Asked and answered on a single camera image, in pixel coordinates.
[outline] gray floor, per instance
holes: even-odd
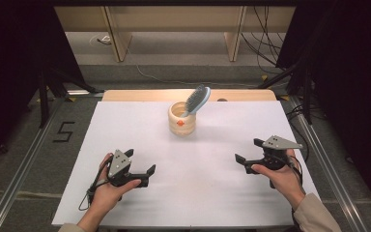
[[[104,36],[106,33],[68,33],[86,81],[99,89],[194,88],[195,82],[201,81],[210,82],[207,85],[212,88],[250,88],[262,82],[262,75],[273,76],[259,69],[256,55],[243,41],[238,61],[229,62],[225,42],[220,33],[135,33],[129,47],[130,54],[123,63],[116,63],[113,60],[113,52],[109,45],[96,41],[96,38],[102,39]],[[275,44],[281,43],[276,35],[272,35],[272,40]],[[263,46],[262,51],[272,58],[268,47]],[[259,62],[267,71],[278,72],[278,69],[263,59]],[[277,95],[284,94],[284,82],[286,80],[272,88]],[[77,89],[71,84],[67,86],[69,89]],[[0,154],[0,198],[38,132],[40,109],[37,99],[38,97],[34,97],[30,101],[30,111],[24,113],[6,142],[9,152]],[[100,98],[80,97],[62,102],[0,231],[58,230],[51,225],[51,220],[98,101]],[[289,101],[281,101],[281,104],[286,112],[292,110]],[[371,231],[371,192],[355,167],[345,161],[346,151],[329,121],[324,118],[324,113],[320,109],[315,109],[312,114],[314,128],[329,158],[357,205],[367,231]],[[54,140],[66,138],[64,134],[57,133],[62,122],[74,122],[65,128],[73,134],[69,142],[57,143]],[[293,124],[303,133],[297,118],[293,120]],[[304,143],[296,132],[295,135],[298,142]],[[322,201],[342,230],[352,231],[321,164],[312,149],[310,150],[306,165]],[[283,229],[269,228],[261,231],[276,232]]]

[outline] cup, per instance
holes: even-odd
[[[176,102],[168,108],[168,126],[173,133],[179,136],[189,135],[195,129],[196,114],[188,114],[182,118],[184,112],[186,112],[184,101]]]

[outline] wire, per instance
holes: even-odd
[[[92,203],[90,198],[91,196],[93,196],[93,194],[95,194],[96,189],[102,185],[109,183],[108,180],[104,180],[103,182],[99,183],[99,176],[101,172],[103,171],[104,167],[108,165],[112,160],[113,160],[113,157],[110,157],[101,165],[101,168],[99,169],[98,174],[96,175],[95,181],[90,185],[89,189],[87,189],[86,194],[84,195],[82,201],[80,202],[80,205],[78,207],[79,211],[85,211],[89,209],[90,204]],[[85,209],[82,209],[81,206],[83,205],[83,202],[86,198],[87,198],[87,207]]]
[[[110,47],[110,44],[104,44],[104,45],[101,45],[101,46],[98,46],[98,45],[94,45],[93,44],[93,40],[95,39],[95,37],[99,36],[100,33],[97,33],[95,36],[93,36],[92,38],[90,38],[89,40],[89,45],[92,46],[92,47]]]
[[[277,156],[273,156],[273,155],[269,155],[269,156],[272,157],[273,159],[276,159],[276,160],[282,162],[282,163],[285,163],[285,165],[287,165],[294,172],[294,175],[297,177],[298,184],[300,185],[301,191],[303,193],[305,193],[305,190],[302,187],[302,166],[300,165],[300,161],[296,157],[290,156],[291,158],[294,158],[297,161],[298,165],[300,166],[300,170],[298,170],[295,167],[295,164],[291,160],[290,160],[290,162],[286,162],[284,159],[281,159]]]
[[[246,44],[248,45],[248,47],[249,47],[252,51],[254,51],[255,54],[257,54],[257,65],[258,65],[258,67],[261,69],[261,71],[263,71],[264,73],[279,74],[279,72],[270,72],[270,71],[266,71],[266,70],[263,69],[263,67],[261,67],[260,62],[259,62],[259,56],[262,57],[263,59],[265,59],[266,61],[270,62],[272,65],[276,66],[276,64],[275,64],[272,60],[270,60],[267,56],[265,56],[263,53],[261,53],[261,52],[259,51],[259,48],[260,48],[261,44],[259,45],[258,48],[255,48],[255,47],[254,47],[254,46],[253,46],[253,45],[252,45],[252,44],[251,44],[251,43],[246,39],[246,37],[245,37],[245,35],[244,35],[243,33],[241,33],[241,35],[242,35],[243,39],[245,40]]]
[[[284,43],[284,40],[282,40],[282,37],[279,35],[279,33],[276,33],[278,35],[279,39]]]
[[[266,35],[266,36],[267,36],[267,39],[268,39],[268,43],[269,43],[269,44],[272,44],[272,41],[271,41],[271,39],[270,39],[270,36],[268,35],[268,14],[269,14],[270,8],[266,6],[266,7],[264,7],[264,10],[265,10],[265,25],[263,24],[263,22],[262,22],[260,16],[258,15],[258,12],[257,12],[256,7],[254,7],[254,12],[255,12],[255,14],[257,15],[257,18],[258,18],[258,21],[260,22],[261,28],[263,29],[263,36],[262,36],[262,38],[261,38],[261,41],[263,40],[264,35]],[[271,46],[270,46],[270,52],[271,52],[271,54],[272,54],[273,59],[274,59],[275,62],[276,62],[276,58],[275,58],[275,56],[273,55],[273,52],[272,52]]]
[[[273,44],[269,44],[269,43],[265,43],[265,42],[261,42],[260,39],[256,38],[255,35],[254,35],[254,33],[252,33],[252,32],[251,32],[251,36],[252,36],[256,41],[258,41],[258,42],[260,42],[260,43],[262,43],[262,44],[270,45],[270,46],[273,46],[273,47],[275,47],[275,48],[281,49],[280,46],[273,45]]]
[[[200,84],[211,84],[211,85],[219,85],[219,86],[244,86],[244,87],[254,87],[254,88],[257,88],[258,85],[250,85],[250,84],[240,84],[240,83],[216,83],[216,82],[210,82],[210,81],[200,81],[200,82],[185,82],[185,81],[180,81],[180,80],[162,80],[160,78],[157,78],[153,75],[149,75],[149,74],[144,74],[143,72],[141,72],[140,70],[140,67],[139,65],[135,65],[138,72],[145,76],[145,77],[149,77],[151,79],[154,79],[156,81],[159,81],[159,82],[162,82],[162,83],[177,83],[177,84],[185,84],[185,85],[200,85]]]
[[[295,127],[295,125],[291,122],[292,119],[294,119],[295,117],[297,117],[298,115],[300,115],[302,113],[302,111],[303,111],[303,108],[302,107],[303,107],[303,104],[297,105],[295,108],[293,108],[291,110],[291,112],[286,113],[286,116],[289,116],[289,115],[292,115],[292,114],[296,113],[296,115],[291,116],[288,119],[288,123],[295,130],[295,132],[302,138],[303,142],[305,143],[305,145],[306,145],[306,154],[305,154],[304,161],[305,162],[308,162],[308,159],[309,159],[309,144],[306,141],[305,137],[300,133],[300,130],[298,130],[298,128]]]

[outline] white table surface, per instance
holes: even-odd
[[[295,141],[279,101],[209,101],[197,113],[193,134],[168,129],[173,102],[99,102],[52,221],[77,223],[78,206],[100,162],[116,149],[134,149],[131,173],[156,173],[147,188],[123,196],[102,221],[115,228],[259,228],[292,224],[291,207],[261,175],[247,175],[235,154],[263,157],[253,138],[275,134]],[[318,192],[299,150],[303,187]]]

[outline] aluminum rail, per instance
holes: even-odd
[[[14,174],[14,177],[11,180],[11,183],[2,195],[2,198],[0,199],[0,227],[2,226],[9,210],[11,209],[14,203],[14,199],[16,198],[16,194],[22,186],[24,180],[26,179],[31,166],[34,163],[34,160],[44,143],[45,137],[50,129],[54,116],[56,115],[58,109],[64,101],[65,99],[55,100],[52,106],[53,111],[50,114],[46,124],[38,130],[38,133],[35,136],[31,146],[29,147],[26,156],[23,158],[22,163],[20,164],[19,168]]]
[[[300,105],[300,101],[296,97],[292,97],[291,104],[293,107]],[[315,155],[318,158],[322,169],[325,172],[325,176],[328,179],[330,186],[332,187],[333,193],[335,194],[338,203],[340,204],[346,219],[348,220],[353,231],[362,232],[368,231],[361,216],[351,198],[351,195],[346,191],[339,178],[335,168],[330,161],[328,154],[326,153],[324,146],[318,138],[317,133],[314,131],[312,125],[308,125],[303,115],[299,115],[300,124],[305,131],[306,138],[310,142],[312,148],[315,151]]]

